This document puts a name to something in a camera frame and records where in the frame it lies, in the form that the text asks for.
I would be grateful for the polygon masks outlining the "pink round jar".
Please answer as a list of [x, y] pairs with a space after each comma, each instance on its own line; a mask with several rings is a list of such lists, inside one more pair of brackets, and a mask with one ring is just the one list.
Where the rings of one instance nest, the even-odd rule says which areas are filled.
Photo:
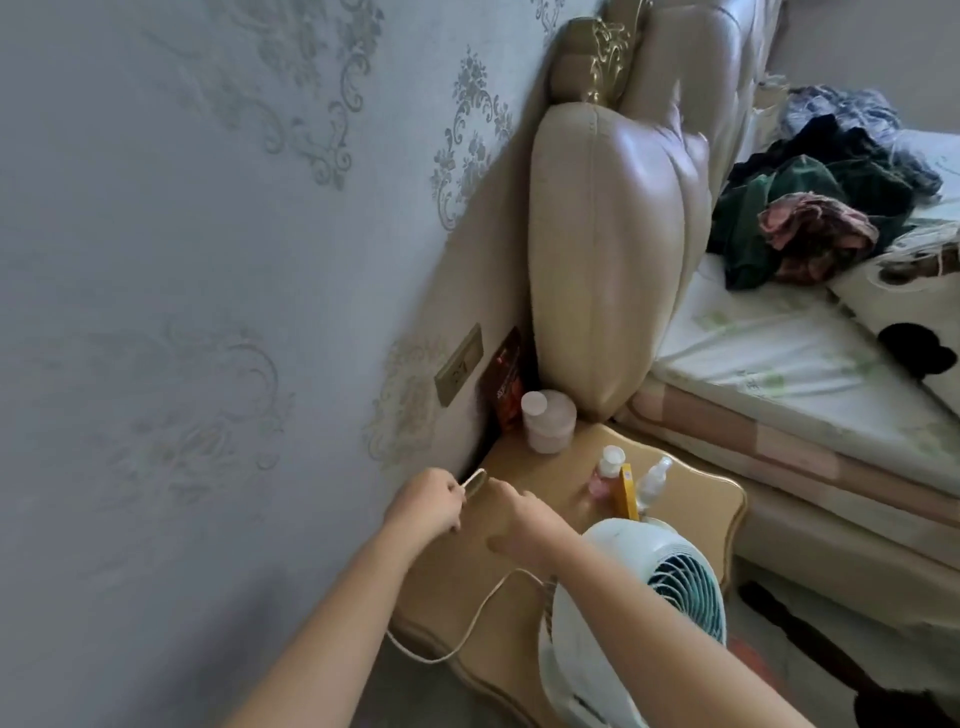
[[557, 455], [570, 446], [577, 408], [563, 392], [541, 390], [522, 395], [521, 413], [528, 447], [539, 455]]

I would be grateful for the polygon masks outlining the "clear spray bottle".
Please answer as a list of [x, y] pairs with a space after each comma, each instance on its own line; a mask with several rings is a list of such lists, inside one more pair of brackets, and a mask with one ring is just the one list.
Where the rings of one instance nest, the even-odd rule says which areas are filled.
[[654, 466], [637, 481], [635, 503], [638, 514], [643, 520], [650, 508], [657, 502], [666, 489], [667, 475], [674, 461], [669, 455], [663, 455]]

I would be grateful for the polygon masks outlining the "pink striped bed base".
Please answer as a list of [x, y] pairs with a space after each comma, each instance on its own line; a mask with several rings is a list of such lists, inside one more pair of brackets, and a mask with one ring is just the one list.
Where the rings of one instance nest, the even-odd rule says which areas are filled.
[[748, 492], [735, 551], [899, 630], [960, 635], [960, 493], [943, 492], [648, 377], [612, 418]]

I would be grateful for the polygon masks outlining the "person's right hand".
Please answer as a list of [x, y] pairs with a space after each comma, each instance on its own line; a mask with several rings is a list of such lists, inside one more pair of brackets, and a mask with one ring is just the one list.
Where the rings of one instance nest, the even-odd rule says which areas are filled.
[[571, 547], [576, 545], [580, 535], [533, 492], [521, 493], [527, 502], [522, 554], [501, 556], [509, 558], [526, 570], [558, 577], [563, 558], [569, 554]]

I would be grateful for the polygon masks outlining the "pink bottle with white cap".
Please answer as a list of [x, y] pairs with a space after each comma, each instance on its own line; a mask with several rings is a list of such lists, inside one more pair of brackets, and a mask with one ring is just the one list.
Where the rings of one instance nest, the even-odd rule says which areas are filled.
[[595, 502], [607, 500], [619, 485], [620, 473], [626, 463], [626, 453], [616, 445], [605, 445], [599, 460], [586, 484], [587, 491]]

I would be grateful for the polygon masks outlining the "beige wooden nightstand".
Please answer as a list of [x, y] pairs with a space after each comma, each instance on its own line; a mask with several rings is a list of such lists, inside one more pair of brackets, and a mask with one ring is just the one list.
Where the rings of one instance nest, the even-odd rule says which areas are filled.
[[585, 532], [609, 510], [587, 483], [606, 446], [616, 446], [642, 474], [666, 452], [639, 435], [580, 423], [559, 454], [536, 454], [521, 434], [503, 436], [484, 460], [490, 476], [464, 506], [460, 528], [434, 540], [400, 589], [391, 628], [403, 646], [426, 648], [463, 684], [501, 703], [523, 728], [572, 728], [545, 693], [539, 634], [545, 583], [558, 577], [595, 612], [612, 606], [627, 636], [654, 626], [679, 627], [648, 589], [633, 586], [625, 566], [602, 556]]

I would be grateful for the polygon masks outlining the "white green patterned mattress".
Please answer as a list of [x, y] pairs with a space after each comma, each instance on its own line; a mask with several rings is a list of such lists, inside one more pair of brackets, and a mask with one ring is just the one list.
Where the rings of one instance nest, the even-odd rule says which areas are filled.
[[[914, 211], [910, 232], [937, 219]], [[960, 418], [817, 286], [725, 287], [706, 252], [648, 378], [836, 453], [960, 494]]]

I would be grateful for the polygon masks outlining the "yellow tube box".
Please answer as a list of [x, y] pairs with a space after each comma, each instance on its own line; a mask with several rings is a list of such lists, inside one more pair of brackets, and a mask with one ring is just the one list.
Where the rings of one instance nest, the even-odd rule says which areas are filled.
[[610, 492], [617, 518], [637, 523], [642, 519], [636, 483], [630, 464], [624, 463], [620, 466], [615, 485], [611, 486]]

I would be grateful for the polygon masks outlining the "pink floral garment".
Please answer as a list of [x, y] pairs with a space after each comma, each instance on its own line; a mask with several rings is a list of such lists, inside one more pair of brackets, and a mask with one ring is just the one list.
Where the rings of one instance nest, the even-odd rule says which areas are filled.
[[790, 193], [757, 216], [759, 231], [774, 251], [772, 280], [821, 285], [874, 253], [879, 229], [864, 213], [831, 197]]

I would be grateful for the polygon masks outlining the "person's left hand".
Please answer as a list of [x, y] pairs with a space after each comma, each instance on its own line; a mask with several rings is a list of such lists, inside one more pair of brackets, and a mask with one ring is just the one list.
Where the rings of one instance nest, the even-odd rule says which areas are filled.
[[426, 540], [443, 534], [440, 533], [441, 491], [450, 480], [457, 481], [455, 475], [439, 467], [427, 467], [412, 476], [388, 507], [383, 519], [385, 527], [409, 531]]

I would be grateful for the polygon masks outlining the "beige leather headboard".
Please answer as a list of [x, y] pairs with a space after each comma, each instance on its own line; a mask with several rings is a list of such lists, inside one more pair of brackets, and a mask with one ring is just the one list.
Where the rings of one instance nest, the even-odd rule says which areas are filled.
[[531, 156], [541, 382], [604, 422], [651, 370], [752, 144], [784, 0], [604, 0], [559, 30]]

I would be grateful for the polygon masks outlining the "person's left forearm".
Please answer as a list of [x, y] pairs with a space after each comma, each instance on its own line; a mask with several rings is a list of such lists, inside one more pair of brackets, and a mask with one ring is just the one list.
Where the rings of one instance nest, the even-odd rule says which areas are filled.
[[426, 511], [389, 517], [222, 728], [350, 728], [404, 578], [459, 521]]

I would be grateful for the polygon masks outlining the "gold wall socket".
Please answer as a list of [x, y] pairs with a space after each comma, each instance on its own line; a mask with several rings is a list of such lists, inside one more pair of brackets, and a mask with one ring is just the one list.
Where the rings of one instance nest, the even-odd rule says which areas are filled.
[[482, 325], [476, 322], [434, 377], [440, 407], [450, 407], [483, 357]]

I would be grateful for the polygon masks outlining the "white desk fan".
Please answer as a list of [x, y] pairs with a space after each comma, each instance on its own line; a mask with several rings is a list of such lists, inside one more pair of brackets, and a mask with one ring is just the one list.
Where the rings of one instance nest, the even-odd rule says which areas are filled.
[[536, 556], [557, 586], [538, 635], [551, 706], [573, 728], [737, 728], [714, 572], [671, 529], [554, 518]]

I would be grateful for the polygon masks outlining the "dark red box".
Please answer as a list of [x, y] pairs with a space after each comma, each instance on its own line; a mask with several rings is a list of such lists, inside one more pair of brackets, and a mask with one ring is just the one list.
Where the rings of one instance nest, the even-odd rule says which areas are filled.
[[522, 333], [514, 326], [490, 358], [481, 376], [480, 388], [485, 403], [502, 432], [522, 423]]

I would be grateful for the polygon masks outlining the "blue grey garment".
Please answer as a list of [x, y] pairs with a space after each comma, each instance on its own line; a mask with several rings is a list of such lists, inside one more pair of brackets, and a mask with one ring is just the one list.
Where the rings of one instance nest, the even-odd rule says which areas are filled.
[[926, 202], [938, 196], [942, 176], [902, 140], [901, 116], [880, 91], [844, 90], [828, 85], [791, 87], [779, 116], [777, 139], [791, 140], [820, 116], [834, 116], [842, 131], [862, 130], [885, 150], [888, 161], [901, 169], [918, 200]]

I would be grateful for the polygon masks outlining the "dark green garment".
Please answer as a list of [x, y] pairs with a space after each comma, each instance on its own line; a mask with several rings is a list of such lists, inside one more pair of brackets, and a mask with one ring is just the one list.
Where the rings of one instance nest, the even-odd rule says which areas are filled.
[[822, 285], [887, 252], [942, 187], [911, 150], [817, 116], [733, 165], [706, 250], [722, 260], [727, 291]]

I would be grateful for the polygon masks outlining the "white pillow with black print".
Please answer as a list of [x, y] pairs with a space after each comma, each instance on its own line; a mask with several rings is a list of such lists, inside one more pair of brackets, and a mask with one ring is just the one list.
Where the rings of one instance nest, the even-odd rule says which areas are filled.
[[827, 288], [913, 381], [960, 419], [960, 222], [920, 224]]

